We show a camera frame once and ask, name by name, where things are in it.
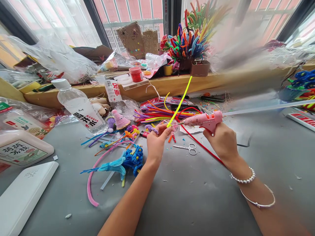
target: scissors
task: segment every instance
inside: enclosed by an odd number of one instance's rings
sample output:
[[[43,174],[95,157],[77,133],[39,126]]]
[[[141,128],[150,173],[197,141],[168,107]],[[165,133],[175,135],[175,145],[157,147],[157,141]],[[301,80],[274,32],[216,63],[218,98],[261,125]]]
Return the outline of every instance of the scissors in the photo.
[[[192,143],[190,143],[188,147],[183,147],[183,146],[173,146],[173,147],[188,149],[190,155],[196,155],[196,154],[197,154],[196,145],[195,145],[195,144],[192,144]]]

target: bracelet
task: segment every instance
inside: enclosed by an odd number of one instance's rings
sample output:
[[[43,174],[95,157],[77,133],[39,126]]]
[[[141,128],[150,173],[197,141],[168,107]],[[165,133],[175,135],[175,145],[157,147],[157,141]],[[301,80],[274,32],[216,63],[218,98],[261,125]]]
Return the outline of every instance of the bracelet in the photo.
[[[272,194],[272,196],[273,196],[273,202],[271,203],[271,204],[269,204],[269,205],[261,205],[261,204],[259,204],[259,203],[257,203],[257,202],[253,202],[253,201],[251,201],[251,200],[249,200],[245,195],[244,195],[244,193],[242,192],[242,190],[240,189],[240,191],[241,191],[241,193],[243,194],[243,196],[246,198],[246,200],[247,201],[249,201],[250,203],[252,203],[253,205],[255,205],[256,207],[258,207],[258,208],[268,208],[268,207],[272,207],[275,203],[276,203],[276,198],[275,198],[275,195],[273,195],[273,192],[271,191],[271,189],[267,186],[267,185],[265,185],[268,189],[269,189],[269,191],[271,192],[271,194]]]
[[[239,182],[241,184],[249,184],[250,182],[252,182],[256,178],[255,171],[251,167],[250,167],[250,170],[252,171],[252,176],[247,180],[239,180],[239,179],[235,178],[232,173],[230,174],[230,177],[231,177],[231,179],[234,179],[236,182]]]

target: red jar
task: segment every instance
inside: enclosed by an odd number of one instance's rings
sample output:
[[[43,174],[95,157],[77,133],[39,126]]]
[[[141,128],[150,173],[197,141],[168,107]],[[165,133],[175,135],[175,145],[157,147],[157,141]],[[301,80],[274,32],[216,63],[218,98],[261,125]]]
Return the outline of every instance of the red jar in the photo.
[[[129,68],[129,71],[133,82],[137,83],[143,80],[143,75],[140,67]]]

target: pink glue gun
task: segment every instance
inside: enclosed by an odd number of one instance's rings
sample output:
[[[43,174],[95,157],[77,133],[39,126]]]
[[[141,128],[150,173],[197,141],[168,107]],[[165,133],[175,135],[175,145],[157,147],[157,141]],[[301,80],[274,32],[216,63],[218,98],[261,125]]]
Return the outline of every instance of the pink glue gun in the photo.
[[[207,113],[203,113],[200,115],[194,115],[184,119],[183,122],[179,123],[179,125],[188,125],[188,126],[196,126],[199,125],[200,128],[205,128],[214,134],[216,131],[217,123],[222,122],[222,112],[215,111],[213,114],[208,115]]]

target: brown pen holder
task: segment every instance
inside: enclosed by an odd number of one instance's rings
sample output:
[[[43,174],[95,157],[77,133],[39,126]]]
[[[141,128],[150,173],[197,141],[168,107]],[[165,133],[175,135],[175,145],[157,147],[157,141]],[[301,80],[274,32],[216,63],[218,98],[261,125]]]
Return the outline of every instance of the brown pen holder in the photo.
[[[190,75],[192,76],[207,76],[210,69],[210,62],[206,60],[192,61]]]

